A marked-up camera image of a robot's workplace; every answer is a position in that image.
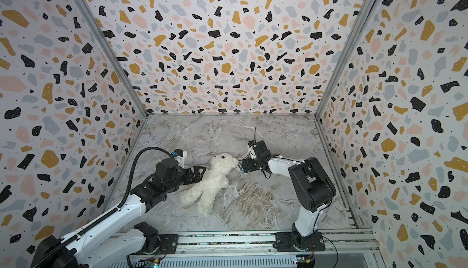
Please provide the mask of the blue white striped knit sweater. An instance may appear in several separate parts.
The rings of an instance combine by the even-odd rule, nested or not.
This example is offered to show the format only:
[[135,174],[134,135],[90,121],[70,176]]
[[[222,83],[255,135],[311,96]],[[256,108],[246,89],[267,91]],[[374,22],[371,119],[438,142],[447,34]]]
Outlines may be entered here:
[[249,159],[249,155],[245,155],[244,157],[240,158],[238,160],[238,168],[241,172],[247,174],[248,173],[248,167],[247,167],[247,161]]

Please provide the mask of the white fluffy teddy bear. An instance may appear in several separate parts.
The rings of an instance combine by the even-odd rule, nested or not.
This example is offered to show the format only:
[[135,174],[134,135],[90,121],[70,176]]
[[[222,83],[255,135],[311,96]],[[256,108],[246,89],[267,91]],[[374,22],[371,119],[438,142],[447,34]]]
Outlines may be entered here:
[[180,193],[180,204],[187,207],[198,201],[197,212],[209,216],[218,193],[230,184],[228,174],[238,167],[238,163],[238,159],[228,153],[214,156],[202,180]]

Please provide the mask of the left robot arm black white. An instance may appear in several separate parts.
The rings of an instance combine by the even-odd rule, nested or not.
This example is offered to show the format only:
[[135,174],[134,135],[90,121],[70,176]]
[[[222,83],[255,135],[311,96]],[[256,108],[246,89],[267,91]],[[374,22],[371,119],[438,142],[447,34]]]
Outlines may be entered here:
[[179,186],[199,183],[206,171],[203,166],[184,169],[179,161],[166,158],[156,165],[155,173],[127,190],[122,201],[95,220],[61,238],[49,236],[36,248],[33,268],[103,268],[123,256],[156,250],[173,253],[162,241],[158,230],[146,222],[114,240],[120,228],[147,213],[167,199]]

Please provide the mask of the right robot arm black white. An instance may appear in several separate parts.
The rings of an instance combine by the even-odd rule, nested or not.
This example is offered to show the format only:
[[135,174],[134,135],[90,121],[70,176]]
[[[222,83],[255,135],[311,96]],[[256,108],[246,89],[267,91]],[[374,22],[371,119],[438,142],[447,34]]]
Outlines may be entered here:
[[319,160],[294,160],[273,154],[264,141],[251,140],[248,150],[247,157],[239,162],[240,170],[245,174],[260,171],[267,179],[273,174],[289,178],[301,204],[293,230],[303,238],[312,235],[320,214],[336,196],[336,188]]

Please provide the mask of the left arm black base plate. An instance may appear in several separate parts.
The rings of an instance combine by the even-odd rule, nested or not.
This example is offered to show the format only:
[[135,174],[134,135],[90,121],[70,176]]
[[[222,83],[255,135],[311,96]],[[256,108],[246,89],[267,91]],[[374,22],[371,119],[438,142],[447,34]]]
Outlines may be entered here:
[[178,234],[151,235],[145,237],[142,248],[131,255],[173,255],[178,245]]

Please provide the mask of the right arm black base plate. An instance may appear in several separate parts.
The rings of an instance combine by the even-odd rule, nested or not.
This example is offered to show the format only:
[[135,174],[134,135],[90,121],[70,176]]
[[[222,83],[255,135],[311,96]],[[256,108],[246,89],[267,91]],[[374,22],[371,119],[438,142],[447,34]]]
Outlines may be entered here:
[[278,232],[275,234],[273,248],[278,252],[323,252],[325,244],[322,233],[315,231],[303,237],[296,231]]

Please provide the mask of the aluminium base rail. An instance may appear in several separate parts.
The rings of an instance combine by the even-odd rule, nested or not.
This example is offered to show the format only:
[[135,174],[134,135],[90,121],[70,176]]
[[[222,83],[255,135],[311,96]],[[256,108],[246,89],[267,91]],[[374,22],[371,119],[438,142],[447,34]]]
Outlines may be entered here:
[[369,230],[324,230],[323,252],[278,252],[273,231],[180,232],[173,255],[129,255],[106,267],[155,268],[383,268]]

